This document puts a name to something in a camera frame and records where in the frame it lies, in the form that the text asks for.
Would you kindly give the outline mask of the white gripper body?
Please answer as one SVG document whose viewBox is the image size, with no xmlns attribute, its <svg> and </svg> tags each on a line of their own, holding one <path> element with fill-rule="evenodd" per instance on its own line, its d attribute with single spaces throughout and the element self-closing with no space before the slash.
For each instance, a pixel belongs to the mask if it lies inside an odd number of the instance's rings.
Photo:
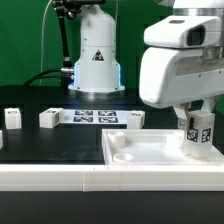
<svg viewBox="0 0 224 224">
<path fill-rule="evenodd" d="M 148 48 L 140 68 L 142 101 L 166 108 L 224 94 L 224 59 L 202 55 L 202 49 Z"/>
</svg>

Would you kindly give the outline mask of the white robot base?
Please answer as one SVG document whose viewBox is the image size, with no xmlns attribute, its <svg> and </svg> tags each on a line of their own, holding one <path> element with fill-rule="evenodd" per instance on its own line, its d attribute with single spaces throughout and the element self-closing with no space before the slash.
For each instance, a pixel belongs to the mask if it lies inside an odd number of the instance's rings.
<svg viewBox="0 0 224 224">
<path fill-rule="evenodd" d="M 124 91 L 116 56 L 116 23 L 99 5 L 81 11 L 80 57 L 74 65 L 73 91 L 108 94 Z"/>
</svg>

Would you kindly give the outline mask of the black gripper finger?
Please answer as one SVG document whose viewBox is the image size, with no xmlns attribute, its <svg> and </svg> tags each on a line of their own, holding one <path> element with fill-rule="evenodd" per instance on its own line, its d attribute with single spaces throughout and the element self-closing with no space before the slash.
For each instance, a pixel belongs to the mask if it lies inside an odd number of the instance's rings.
<svg viewBox="0 0 224 224">
<path fill-rule="evenodd" d="M 190 124 L 189 103 L 176 104 L 173 109 L 177 116 L 177 126 L 181 130 L 187 130 Z"/>
<path fill-rule="evenodd" d="M 201 110 L 204 112 L 212 113 L 216 105 L 214 98 L 207 98 L 203 100 Z"/>
</svg>

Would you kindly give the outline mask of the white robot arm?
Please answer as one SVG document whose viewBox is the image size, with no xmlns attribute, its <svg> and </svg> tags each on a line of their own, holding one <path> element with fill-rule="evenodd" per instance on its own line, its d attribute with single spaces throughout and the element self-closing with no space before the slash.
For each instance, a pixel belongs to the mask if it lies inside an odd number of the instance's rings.
<svg viewBox="0 0 224 224">
<path fill-rule="evenodd" d="M 224 94 L 224 0 L 154 1 L 173 14 L 144 31 L 140 98 L 155 108 L 172 107 L 178 127 L 187 130 L 193 101 L 203 100 L 210 112 Z"/>
</svg>

